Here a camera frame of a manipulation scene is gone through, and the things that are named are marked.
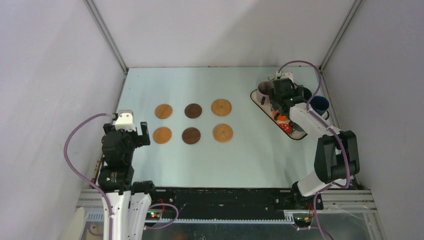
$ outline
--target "white wall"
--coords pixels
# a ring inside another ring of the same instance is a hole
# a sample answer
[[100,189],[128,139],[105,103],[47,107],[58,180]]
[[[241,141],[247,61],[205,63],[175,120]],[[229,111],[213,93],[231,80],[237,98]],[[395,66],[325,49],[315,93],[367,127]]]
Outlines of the white wall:
[[424,1],[364,1],[324,74],[390,240],[424,239]]
[[[0,239],[56,240],[83,186],[66,137],[114,110],[123,74],[82,0],[1,1],[0,36]],[[70,144],[90,177],[106,120]]]
[[321,64],[353,0],[96,0],[129,67]]

